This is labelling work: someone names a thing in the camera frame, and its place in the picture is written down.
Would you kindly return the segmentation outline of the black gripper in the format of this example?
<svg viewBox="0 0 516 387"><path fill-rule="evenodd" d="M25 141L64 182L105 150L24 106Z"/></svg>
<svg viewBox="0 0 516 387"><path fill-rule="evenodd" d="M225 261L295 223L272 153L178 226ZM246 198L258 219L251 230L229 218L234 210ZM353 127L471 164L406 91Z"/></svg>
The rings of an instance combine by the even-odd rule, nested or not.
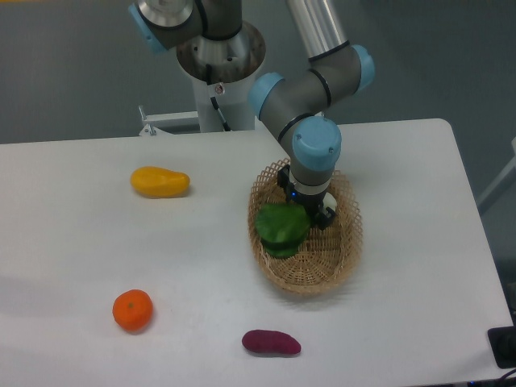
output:
<svg viewBox="0 0 516 387"><path fill-rule="evenodd" d="M321 231L326 230L336 217L336 212L329 206L324 206L323 199L326 191L317 194L303 194L296 189L289 179L290 165L284 165L277 172L277 185L283 190L287 202L294 201L302 206L307 215L313 219L313 224Z"/></svg>

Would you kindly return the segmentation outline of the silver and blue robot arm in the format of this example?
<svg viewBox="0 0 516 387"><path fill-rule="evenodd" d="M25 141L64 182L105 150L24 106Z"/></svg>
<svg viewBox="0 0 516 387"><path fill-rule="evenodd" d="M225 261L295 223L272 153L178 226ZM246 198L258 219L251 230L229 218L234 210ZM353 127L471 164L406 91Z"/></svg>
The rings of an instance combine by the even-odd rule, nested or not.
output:
<svg viewBox="0 0 516 387"><path fill-rule="evenodd" d="M128 10L154 52L174 50L193 86L203 132L251 130L261 122L290 158L277 175L288 200L327 228L325 204L342 136L323 111L367 87L375 64L349 43L331 1L290 1L309 68L286 80L262 73L266 45L239 1L135 1Z"/></svg>

